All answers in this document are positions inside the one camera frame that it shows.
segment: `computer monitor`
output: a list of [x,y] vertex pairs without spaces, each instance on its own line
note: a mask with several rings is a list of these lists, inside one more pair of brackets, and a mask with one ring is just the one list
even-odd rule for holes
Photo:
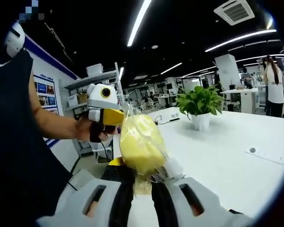
[[172,84],[167,84],[167,89],[172,89]]

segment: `human hand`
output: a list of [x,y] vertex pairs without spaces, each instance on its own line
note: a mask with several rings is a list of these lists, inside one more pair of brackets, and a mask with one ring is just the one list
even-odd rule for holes
[[109,134],[111,135],[117,134],[116,127],[114,126],[105,127],[101,125],[100,123],[93,122],[85,117],[81,117],[76,122],[76,130],[77,130],[76,138],[78,140],[83,140],[83,141],[90,141],[91,138],[98,138],[100,141],[106,141],[108,140]]

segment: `long hair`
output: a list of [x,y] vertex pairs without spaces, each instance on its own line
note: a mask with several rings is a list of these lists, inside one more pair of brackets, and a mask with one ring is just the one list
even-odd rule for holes
[[267,56],[267,62],[271,64],[273,72],[274,72],[274,80],[276,84],[279,84],[279,78],[278,78],[278,74],[277,74],[277,67],[274,64],[274,61],[272,58],[270,58],[270,56]]

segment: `metal shelf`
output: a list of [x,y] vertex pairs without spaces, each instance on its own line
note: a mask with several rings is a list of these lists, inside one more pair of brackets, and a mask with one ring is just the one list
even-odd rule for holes
[[67,108],[66,111],[77,109],[77,108],[80,108],[80,107],[83,107],[83,106],[86,106],[86,105],[87,105],[87,103],[80,103],[78,105]]
[[117,71],[109,71],[109,72],[103,72],[101,74],[95,75],[94,77],[86,77],[83,79],[77,79],[73,83],[65,86],[66,89],[69,90],[74,90],[80,87],[84,87],[90,84],[98,83],[103,80],[108,80],[108,79],[114,79],[117,77]]

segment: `dark shirt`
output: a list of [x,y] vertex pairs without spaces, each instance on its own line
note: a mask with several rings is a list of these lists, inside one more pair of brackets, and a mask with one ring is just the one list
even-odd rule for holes
[[44,142],[31,108],[28,84],[33,59],[21,50],[0,66],[1,224],[33,225],[53,215],[71,178]]

